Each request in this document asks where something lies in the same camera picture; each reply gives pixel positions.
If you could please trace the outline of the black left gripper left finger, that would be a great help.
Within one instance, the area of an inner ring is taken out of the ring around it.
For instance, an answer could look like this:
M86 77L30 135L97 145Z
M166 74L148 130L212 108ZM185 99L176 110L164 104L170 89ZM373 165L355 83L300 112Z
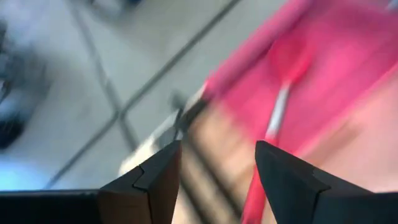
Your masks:
M153 156L99 190L103 224L171 224L179 190L181 142Z

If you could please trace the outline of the red silicone spoon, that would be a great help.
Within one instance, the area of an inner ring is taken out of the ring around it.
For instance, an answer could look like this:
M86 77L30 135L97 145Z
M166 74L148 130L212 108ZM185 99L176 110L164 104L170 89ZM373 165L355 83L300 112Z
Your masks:
M285 107L291 88L308 70L312 50L302 37L283 37L272 44L267 59L273 72L280 80L280 89L276 97L264 140L277 145L279 129L284 118ZM257 166L249 185L243 208L241 224L261 224L266 195L262 188Z

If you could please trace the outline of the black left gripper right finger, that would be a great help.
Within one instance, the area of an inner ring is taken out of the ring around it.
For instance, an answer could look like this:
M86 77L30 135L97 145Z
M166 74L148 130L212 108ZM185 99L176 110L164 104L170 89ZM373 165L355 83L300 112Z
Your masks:
M265 141L255 159L278 224L398 224L398 192L368 191Z

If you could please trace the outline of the pink plastic bin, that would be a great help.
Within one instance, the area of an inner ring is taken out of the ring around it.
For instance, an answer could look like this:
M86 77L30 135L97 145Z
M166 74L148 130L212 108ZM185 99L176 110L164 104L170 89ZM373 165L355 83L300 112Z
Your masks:
M195 129L229 190L245 194L290 63L274 40L303 42L308 72L289 97L279 146L375 192L398 191L398 13L383 2L291 0L208 79L213 106Z

